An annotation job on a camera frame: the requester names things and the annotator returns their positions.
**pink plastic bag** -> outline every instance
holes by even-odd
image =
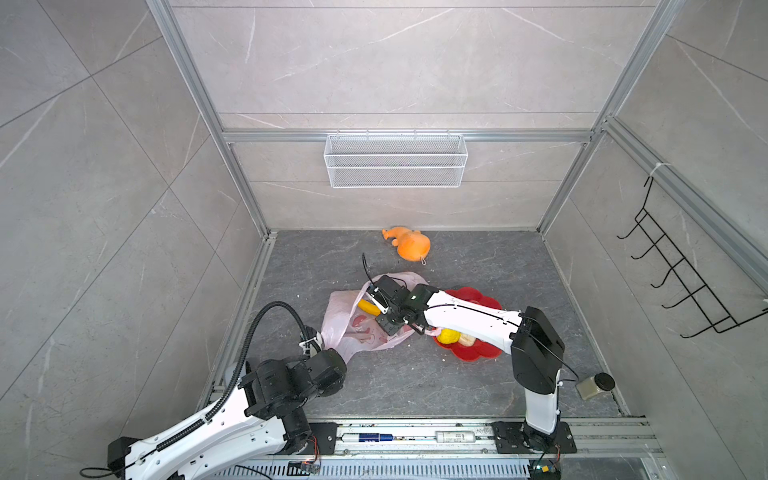
[[[413,272],[387,273],[387,275],[405,281],[409,290],[419,283],[427,284],[426,280]],[[380,277],[381,275],[373,277],[373,281]],[[413,334],[413,329],[406,325],[395,335],[387,336],[373,315],[358,308],[357,303],[361,299],[370,301],[366,294],[369,284],[370,282],[366,282],[360,291],[333,292],[328,300],[328,308],[320,333],[323,335],[325,348],[336,349],[344,362],[348,362],[352,355],[364,350],[391,349]],[[429,335],[437,336],[440,330],[430,331]]]

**jar lid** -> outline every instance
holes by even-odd
[[[594,382],[597,384],[600,390],[604,390],[606,392],[610,392],[616,386],[616,381],[614,380],[614,377],[608,375],[605,372],[601,372],[595,375]]]

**battery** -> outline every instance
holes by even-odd
[[[391,442],[394,439],[395,436],[389,433],[345,433],[341,437],[341,441],[345,443]]]
[[[475,433],[461,432],[435,432],[437,443],[475,443]]]

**black cable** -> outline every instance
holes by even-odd
[[[368,280],[371,281],[371,285],[373,285],[373,278],[371,277],[371,273],[368,271],[368,262],[366,261],[366,254],[362,254],[362,269],[366,271],[366,275],[368,276]]]
[[[538,460],[533,463],[533,466],[531,467],[531,470],[535,470],[538,467],[538,465],[541,463],[541,459],[544,458],[544,455],[547,455],[547,451],[546,450],[544,450],[541,453],[541,456],[538,458]]]
[[[253,333],[256,332],[256,327],[259,326],[259,322],[261,321],[262,317],[270,311],[272,308],[276,306],[281,306],[284,309],[288,310],[288,312],[293,316],[293,318],[296,320],[296,323],[299,325],[299,329],[301,330],[301,340],[306,342],[309,340],[309,335],[306,331],[306,326],[304,326],[304,322],[302,322],[301,317],[298,313],[293,309],[293,307],[285,302],[275,301],[275,302],[269,302],[267,305],[265,305],[259,312],[256,314],[256,316],[253,318],[253,321],[251,322],[250,326],[248,327],[248,332],[245,335],[245,339],[243,340],[243,346],[240,347],[240,355],[237,358],[237,364],[235,365],[235,370],[232,373],[232,378],[230,379],[230,382],[227,384],[227,387],[224,390],[223,395],[221,398],[219,398],[219,401],[216,402],[216,405],[208,411],[208,413],[205,414],[205,420],[206,422],[210,422],[210,420],[221,410],[221,407],[224,406],[224,403],[227,402],[227,400],[230,398],[230,395],[232,395],[232,391],[235,389],[235,386],[237,385],[237,380],[240,378],[240,372],[243,370],[243,365],[245,365],[245,358],[248,355],[248,349],[250,348],[250,342],[253,339]],[[202,419],[198,419],[195,423],[192,425],[189,425],[181,432],[178,432],[176,435],[171,436],[169,439],[164,440],[157,444],[157,451],[164,450],[168,448],[169,446],[173,445],[174,443],[178,442],[179,440],[183,439],[187,435],[191,434],[201,426],[205,425],[205,422]]]
[[[574,375],[576,375],[576,381],[577,381],[577,382],[580,382],[580,381],[581,381],[581,377],[578,375],[578,373],[576,373],[576,370],[572,369],[572,368],[571,368],[571,366],[570,366],[570,365],[568,365],[568,364],[567,364],[567,363],[566,363],[566,362],[565,362],[565,361],[564,361],[562,358],[560,358],[559,356],[555,355],[555,354],[554,354],[554,352],[552,352],[552,351],[551,351],[549,348],[547,348],[547,346],[546,346],[544,343],[541,343],[541,340],[537,339],[537,338],[536,338],[535,336],[533,336],[533,335],[532,335],[530,332],[525,332],[525,334],[526,334],[526,335],[528,335],[528,336],[530,336],[530,337],[533,339],[533,341],[534,341],[534,342],[536,342],[536,343],[538,343],[539,345],[541,345],[542,347],[544,347],[544,349],[545,349],[545,350],[547,350],[547,351],[548,351],[550,354],[552,354],[552,356],[553,356],[554,358],[556,358],[556,359],[560,360],[560,363],[562,363],[563,365],[565,365],[565,368],[567,368],[567,369],[571,370],[571,373],[573,373]]]
[[[104,467],[85,467],[80,469],[80,476],[83,478],[107,478],[112,475],[117,475],[118,473],[123,472],[128,467],[134,466],[134,463],[131,463],[130,465],[123,468],[118,468],[117,470],[110,470],[109,468],[104,468]],[[87,473],[83,473],[86,470],[98,470],[99,472],[107,472],[107,473],[104,473],[102,475],[89,475]]]
[[[470,307],[468,307],[468,306],[464,306],[464,305],[456,305],[456,304],[453,304],[453,303],[443,303],[443,304],[441,304],[441,305],[432,305],[432,306],[428,307],[428,308],[427,308],[427,310],[429,310],[429,309],[432,309],[432,308],[437,308],[437,307],[439,307],[439,306],[453,306],[453,307],[457,307],[457,306],[458,306],[458,307],[461,307],[461,308],[464,308],[464,309],[467,309],[467,310],[471,310],[471,311],[473,311],[473,312],[477,312],[477,313],[484,313],[485,315],[488,315],[488,316],[492,316],[493,318],[496,318],[496,319],[499,319],[499,320],[502,320],[502,321],[505,321],[505,322],[511,322],[511,320],[508,320],[508,319],[504,319],[504,318],[501,318],[500,316],[496,316],[496,315],[494,315],[494,314],[492,314],[492,313],[483,312],[482,310],[476,310],[476,309],[470,308]],[[538,323],[538,320],[536,320],[535,318],[531,318],[530,316],[523,316],[523,315],[520,315],[520,318],[523,318],[523,319],[529,319],[529,320],[533,320],[534,322]],[[532,338],[532,339],[533,339],[533,340],[534,340],[536,343],[538,343],[539,345],[541,345],[542,347],[544,347],[544,349],[545,349],[545,350],[547,350],[547,351],[548,351],[550,354],[552,354],[552,356],[553,356],[554,358],[558,359],[558,360],[560,361],[560,363],[562,363],[563,365],[565,365],[565,368],[567,368],[567,369],[571,370],[571,373],[573,373],[574,375],[576,375],[576,380],[575,380],[576,382],[580,382],[580,381],[581,381],[581,377],[578,375],[578,373],[576,373],[576,370],[573,370],[573,369],[571,368],[571,366],[570,366],[570,365],[568,365],[568,364],[567,364],[567,363],[566,363],[566,362],[565,362],[565,361],[564,361],[562,358],[560,358],[559,356],[555,355],[555,354],[554,354],[554,352],[552,352],[552,351],[551,351],[551,350],[550,350],[550,349],[549,349],[549,348],[548,348],[548,347],[547,347],[547,346],[546,346],[544,343],[542,343],[542,342],[541,342],[541,340],[537,339],[537,338],[536,338],[535,336],[533,336],[533,335],[532,335],[530,332],[523,332],[523,333],[525,333],[526,335],[530,336],[530,337],[531,337],[531,338]],[[518,348],[518,347],[515,347],[515,346],[513,346],[512,348],[515,348],[515,349],[517,349],[517,350],[520,350],[521,352],[525,352],[523,349],[521,349],[521,348]],[[573,382],[574,380],[572,380],[572,379],[564,379],[563,381],[564,381],[564,382]]]
[[[391,276],[390,278],[391,278],[392,280],[400,280],[400,281],[402,282],[402,285],[403,285],[405,288],[408,288],[408,284],[407,284],[407,283],[406,283],[406,281],[405,281],[405,280],[403,280],[402,278],[398,278],[398,277],[396,277],[396,276]]]
[[[270,477],[269,475],[267,475],[267,474],[266,474],[266,473],[264,473],[264,472],[259,472],[259,471],[258,471],[258,470],[256,470],[255,468],[246,467],[245,465],[235,465],[235,466],[236,466],[236,467],[238,467],[238,468],[245,468],[246,470],[250,470],[250,471],[252,471],[252,472],[258,473],[259,475],[262,475],[263,477],[265,477],[265,478],[268,478],[269,480],[273,480],[273,478],[272,478],[272,477]]]
[[[465,305],[458,305],[458,304],[454,304],[454,303],[442,303],[440,305],[432,305],[432,306],[427,307],[427,310],[430,310],[430,309],[433,309],[433,308],[437,308],[439,306],[452,306],[454,308],[456,308],[456,307],[463,308],[463,309],[471,310],[472,312],[483,313],[485,315],[492,316],[493,318],[499,319],[502,322],[510,322],[512,325],[517,326],[517,327],[520,326],[518,323],[512,322],[509,319],[502,318],[500,316],[494,315],[493,313],[483,312],[482,310],[476,310],[476,309],[473,309],[473,308],[465,306]]]

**floor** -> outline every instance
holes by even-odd
[[[365,283],[360,261],[365,252],[374,275],[411,270],[440,288],[473,286],[505,308],[542,309],[565,342],[565,361],[582,377],[601,371],[537,233],[428,235],[432,250],[422,265],[401,259],[380,232],[281,231],[255,307],[287,301],[306,325],[319,329],[331,292],[357,290]],[[260,359],[294,355],[298,341],[298,329],[287,313],[270,312],[256,332],[250,355]],[[314,399],[305,407],[308,415],[525,414],[523,388],[512,378],[508,356],[466,363],[431,338],[414,334],[393,349],[358,353],[348,369],[344,389]],[[585,402],[570,386],[561,390],[560,408],[564,417],[619,415],[610,395]]]

